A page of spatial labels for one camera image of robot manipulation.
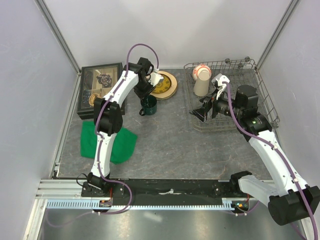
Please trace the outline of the dark green mug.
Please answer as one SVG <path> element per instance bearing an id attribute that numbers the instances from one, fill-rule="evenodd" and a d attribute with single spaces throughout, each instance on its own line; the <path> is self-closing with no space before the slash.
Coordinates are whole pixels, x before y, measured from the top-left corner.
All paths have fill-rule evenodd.
<path id="1" fill-rule="evenodd" d="M 140 101 L 141 109 L 140 116 L 152 116 L 157 112 L 157 98 L 153 95 L 148 95 Z"/>

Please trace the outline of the cream bird plate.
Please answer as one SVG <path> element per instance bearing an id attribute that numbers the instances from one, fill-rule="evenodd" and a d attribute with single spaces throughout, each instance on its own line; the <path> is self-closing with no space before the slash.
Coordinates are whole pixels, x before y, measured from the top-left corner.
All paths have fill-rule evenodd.
<path id="1" fill-rule="evenodd" d="M 166 71 L 159 71 L 158 72 L 161 75 L 166 75 L 167 77 L 169 77 L 170 81 L 171 81 L 171 86 L 175 86 L 178 85 L 177 79 L 169 72 Z"/>

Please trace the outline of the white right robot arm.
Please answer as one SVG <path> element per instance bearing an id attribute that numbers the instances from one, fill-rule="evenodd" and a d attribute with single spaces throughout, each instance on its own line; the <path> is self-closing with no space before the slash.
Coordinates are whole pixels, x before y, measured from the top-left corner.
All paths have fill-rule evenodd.
<path id="1" fill-rule="evenodd" d="M 280 226 L 313 216 L 320 203 L 320 189 L 309 184 L 297 173 L 277 142 L 267 118 L 258 111 L 259 95 L 256 88 L 241 85 L 235 98 L 229 91 L 214 92 L 201 98 L 201 107 L 191 115 L 205 122 L 208 112 L 212 118 L 218 114 L 231 117 L 238 131 L 262 159 L 274 186 L 258 180 L 249 171 L 231 175 L 229 191 L 235 197 L 244 193 L 267 206 L 272 219 Z"/>

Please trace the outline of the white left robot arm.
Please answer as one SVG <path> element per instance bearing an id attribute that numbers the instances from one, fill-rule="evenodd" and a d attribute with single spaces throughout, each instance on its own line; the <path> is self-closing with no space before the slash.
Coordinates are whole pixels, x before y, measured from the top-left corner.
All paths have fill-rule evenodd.
<path id="1" fill-rule="evenodd" d="M 128 63 L 115 86 L 102 98 L 94 100 L 94 124 L 97 146 L 94 163 L 82 185 L 82 197 L 104 197 L 114 187 L 109 179 L 110 161 L 117 133 L 123 126 L 121 106 L 131 90 L 143 101 L 162 80 L 153 64 L 144 57 Z"/>

